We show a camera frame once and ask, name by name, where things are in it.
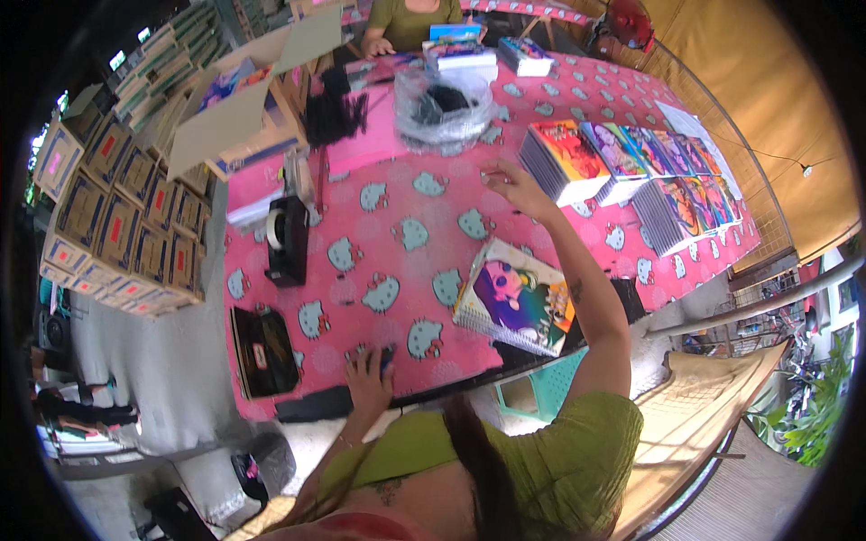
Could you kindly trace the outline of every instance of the person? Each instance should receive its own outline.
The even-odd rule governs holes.
[[[460,0],[376,0],[361,41],[366,58],[420,51],[431,24],[460,24]]]
[[[64,400],[58,389],[40,390],[33,402],[46,422],[85,432],[104,432],[113,425],[133,424],[139,421],[139,415],[133,406],[111,406],[110,408],[86,406],[75,401]]]
[[[643,417],[629,400],[629,327],[613,285],[565,215],[518,165],[486,162],[481,181],[550,234],[589,344],[559,415],[508,437],[465,399],[420,411],[362,439],[388,408],[393,364],[381,351],[346,364],[354,410],[300,490],[293,510],[259,537],[407,541],[609,536]]]

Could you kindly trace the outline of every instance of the white paper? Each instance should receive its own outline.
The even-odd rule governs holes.
[[[740,191],[740,186],[737,185],[737,181],[734,179],[734,174],[731,172],[731,168],[727,166],[727,161],[719,150],[719,147],[715,145],[715,142],[709,136],[707,130],[701,125],[698,118],[686,113],[682,109],[669,106],[661,101],[656,101],[656,105],[658,106],[659,111],[661,111],[665,118],[668,119],[668,122],[671,127],[674,128],[675,132],[689,137],[697,137],[703,141],[704,145],[707,146],[709,153],[713,155],[715,163],[719,165],[721,175],[727,181],[727,185],[731,189],[731,194],[735,199],[741,200],[743,198],[743,193]]]

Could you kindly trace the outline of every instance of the stack of paper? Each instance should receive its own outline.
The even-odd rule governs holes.
[[[611,172],[573,120],[531,124],[520,162],[560,207],[595,197]]]
[[[528,37],[501,37],[499,56],[518,77],[547,77],[553,58]]]

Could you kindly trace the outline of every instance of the woman's arm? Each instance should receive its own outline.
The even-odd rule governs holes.
[[[540,222],[553,239],[572,295],[580,330],[590,350],[580,363],[566,403],[593,390],[629,396],[629,324],[623,303],[562,211],[518,165],[493,160],[482,165],[481,181],[523,214]]]
[[[315,502],[319,492],[319,480],[333,457],[341,451],[360,445],[373,424],[388,409],[394,394],[394,370],[393,364],[390,364],[382,377],[379,377],[381,364],[382,350],[380,349],[364,350],[346,363],[346,382],[352,394],[354,409],[319,465],[304,481],[304,485],[298,492],[297,503],[288,514],[287,520],[303,513]]]

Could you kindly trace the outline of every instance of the stack of cardboard boxes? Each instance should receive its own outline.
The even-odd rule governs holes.
[[[82,91],[55,118],[34,182],[56,206],[40,274],[121,310],[159,315],[204,300],[198,268],[208,171],[169,182],[132,131]]]
[[[221,43],[217,10],[210,2],[194,3],[157,30],[141,46],[142,58],[114,93],[114,112],[127,114],[129,126],[140,131],[168,99],[198,83],[199,75],[229,50]]]

